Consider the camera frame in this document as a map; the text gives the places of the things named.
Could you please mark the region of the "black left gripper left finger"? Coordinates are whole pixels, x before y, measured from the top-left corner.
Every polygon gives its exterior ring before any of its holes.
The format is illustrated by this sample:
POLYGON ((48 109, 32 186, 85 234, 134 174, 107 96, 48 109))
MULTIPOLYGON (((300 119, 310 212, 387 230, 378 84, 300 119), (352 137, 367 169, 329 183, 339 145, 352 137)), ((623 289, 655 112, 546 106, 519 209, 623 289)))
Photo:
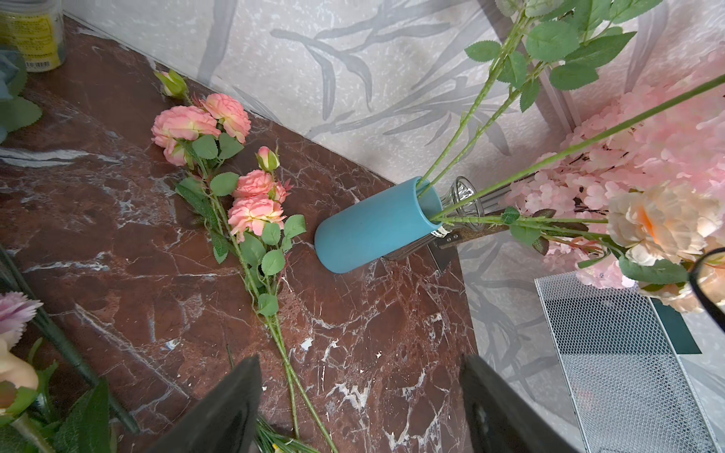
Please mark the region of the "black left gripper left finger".
POLYGON ((247 452, 256 436, 262 396, 257 356, 237 364, 150 452, 247 452))

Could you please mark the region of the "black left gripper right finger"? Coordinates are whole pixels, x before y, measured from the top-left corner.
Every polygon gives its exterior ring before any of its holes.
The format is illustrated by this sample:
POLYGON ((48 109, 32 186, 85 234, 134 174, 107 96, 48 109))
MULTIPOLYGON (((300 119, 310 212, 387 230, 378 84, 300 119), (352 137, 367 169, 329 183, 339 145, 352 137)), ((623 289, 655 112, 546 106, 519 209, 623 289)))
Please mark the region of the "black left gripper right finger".
POLYGON ((460 371, 466 422, 475 452, 574 452, 483 358, 468 355, 460 371))

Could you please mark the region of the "large peach rose spray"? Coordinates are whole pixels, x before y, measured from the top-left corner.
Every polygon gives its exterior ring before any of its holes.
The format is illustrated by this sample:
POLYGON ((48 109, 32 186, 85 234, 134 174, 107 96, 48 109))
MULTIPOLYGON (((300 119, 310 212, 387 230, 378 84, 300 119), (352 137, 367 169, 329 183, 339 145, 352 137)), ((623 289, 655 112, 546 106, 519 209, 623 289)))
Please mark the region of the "large peach rose spray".
POLYGON ((619 134, 619 132, 623 132, 629 128, 632 128, 633 126, 638 125, 639 123, 642 123, 651 117, 667 111, 668 109, 671 109, 677 105, 680 105, 683 102, 687 102, 689 99, 699 96, 700 94, 704 94, 705 92, 708 92, 710 90, 713 90, 721 85, 724 84, 724 75, 719 75, 718 77, 715 77, 714 79, 704 82, 701 85, 684 92, 683 94, 680 94, 679 96, 675 96, 674 98, 671 98, 670 100, 663 102, 660 105, 657 105, 651 109, 648 109, 647 111, 644 111, 635 117, 632 117, 631 119, 628 119, 613 128, 609 128, 608 130, 605 130, 604 132, 594 136, 593 138, 583 141, 581 143, 576 143, 575 145, 572 145, 565 150, 550 156, 549 158, 546 158, 544 160, 540 160, 540 162, 536 162, 533 166, 527 168, 524 171, 518 172, 515 175, 509 177, 509 179, 504 179, 492 186, 489 186, 486 189, 483 189, 482 191, 479 191, 473 196, 470 196, 470 198, 466 198, 462 202, 458 202, 447 209, 443 209, 443 211, 440 211, 440 213, 437 213, 432 217, 430 220, 434 223, 441 223, 444 222, 447 216, 450 213, 453 213, 453 211, 458 210, 460 207, 466 205, 466 203, 473 202, 475 200, 478 200, 482 197, 488 196, 489 194, 492 194, 493 192, 496 192, 502 188, 504 188, 507 185, 510 185, 512 183, 515 183, 521 179, 524 179, 525 177, 530 177, 539 170, 542 170, 548 166, 551 166, 555 164, 556 162, 560 162, 561 160, 564 160, 565 158, 576 155, 576 154, 582 154, 585 152, 585 150, 593 145, 596 145, 597 143, 603 142, 605 139, 608 139, 616 134, 619 134))

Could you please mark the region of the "peach single rose stem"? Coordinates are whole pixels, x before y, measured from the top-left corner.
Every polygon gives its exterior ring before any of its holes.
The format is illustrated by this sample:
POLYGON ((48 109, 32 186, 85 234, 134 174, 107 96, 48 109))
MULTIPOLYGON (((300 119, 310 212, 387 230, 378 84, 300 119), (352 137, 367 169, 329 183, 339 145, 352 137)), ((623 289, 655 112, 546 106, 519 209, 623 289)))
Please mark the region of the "peach single rose stem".
POLYGON ((636 290, 679 313, 724 316, 724 208, 687 185, 622 194, 602 219, 564 218, 552 209, 525 215, 508 208, 445 223, 505 231, 543 255, 560 245, 573 255, 584 284, 636 290))

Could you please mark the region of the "pink rose spray stem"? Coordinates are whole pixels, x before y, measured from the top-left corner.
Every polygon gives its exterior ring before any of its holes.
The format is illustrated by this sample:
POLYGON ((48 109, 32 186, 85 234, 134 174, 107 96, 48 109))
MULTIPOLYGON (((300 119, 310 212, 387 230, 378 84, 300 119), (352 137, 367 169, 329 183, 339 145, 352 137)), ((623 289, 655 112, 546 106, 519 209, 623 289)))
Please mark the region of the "pink rose spray stem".
POLYGON ((502 43, 479 41, 466 47, 469 60, 488 65, 486 79, 469 110, 461 116, 460 126, 449 143, 421 177, 430 183, 430 188, 472 151, 481 136, 489 132, 524 92, 534 89, 547 69, 562 62, 580 45, 579 32, 566 22, 566 17, 576 9, 569 1, 498 1, 496 8, 512 21, 511 28, 502 43), (507 89, 506 100, 476 126, 463 149, 451 157, 483 101, 497 84, 507 89))

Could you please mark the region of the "peach rose spray stem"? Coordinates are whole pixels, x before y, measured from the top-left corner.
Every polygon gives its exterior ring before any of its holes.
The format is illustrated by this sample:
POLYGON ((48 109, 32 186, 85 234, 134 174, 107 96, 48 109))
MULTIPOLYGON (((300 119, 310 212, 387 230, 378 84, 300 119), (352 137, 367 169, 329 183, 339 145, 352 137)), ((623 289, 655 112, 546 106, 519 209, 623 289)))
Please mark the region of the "peach rose spray stem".
POLYGON ((617 57, 634 37, 624 31, 623 24, 658 5, 638 0, 498 1, 498 11, 512 19, 513 26, 502 43, 479 41, 466 47, 472 62, 487 64, 487 78, 441 155, 415 185, 416 194, 431 192, 514 104, 520 111, 530 109, 542 90, 542 75, 551 75, 551 85, 560 91, 575 91, 597 81, 600 67, 617 57), (506 99, 477 126, 463 149, 455 151, 498 83, 506 86, 506 99))

